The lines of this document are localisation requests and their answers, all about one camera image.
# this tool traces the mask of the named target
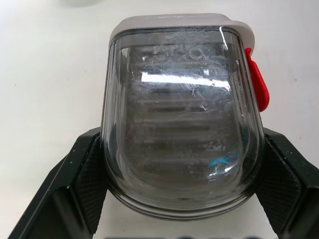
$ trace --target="transparent plastic case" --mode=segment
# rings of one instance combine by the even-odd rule
[[[122,32],[110,43],[102,146],[111,192],[149,216],[190,220],[246,201],[264,145],[240,35]]]

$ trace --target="red latch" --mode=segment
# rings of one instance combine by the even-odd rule
[[[269,92],[256,62],[254,62],[251,59],[251,56],[250,56],[251,48],[245,49],[245,53],[246,53],[246,57],[248,61],[251,79],[254,85],[254,90],[255,90],[255,95],[257,98],[259,111],[262,112],[267,108],[269,104],[269,100],[270,100]]]

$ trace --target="textured grip pad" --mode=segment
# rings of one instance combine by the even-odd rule
[[[268,140],[260,176],[257,197],[274,232],[280,234],[302,193],[302,186]]]
[[[92,143],[76,179],[74,189],[90,233],[97,230],[107,192],[100,136]]]

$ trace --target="white background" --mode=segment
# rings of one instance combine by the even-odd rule
[[[100,125],[109,36],[129,16],[216,12],[249,24],[271,94],[263,124],[319,167],[318,9],[315,0],[1,1],[0,238],[77,136]],[[220,217],[178,223],[139,215],[108,193],[95,239],[182,235],[276,237],[255,196]]]

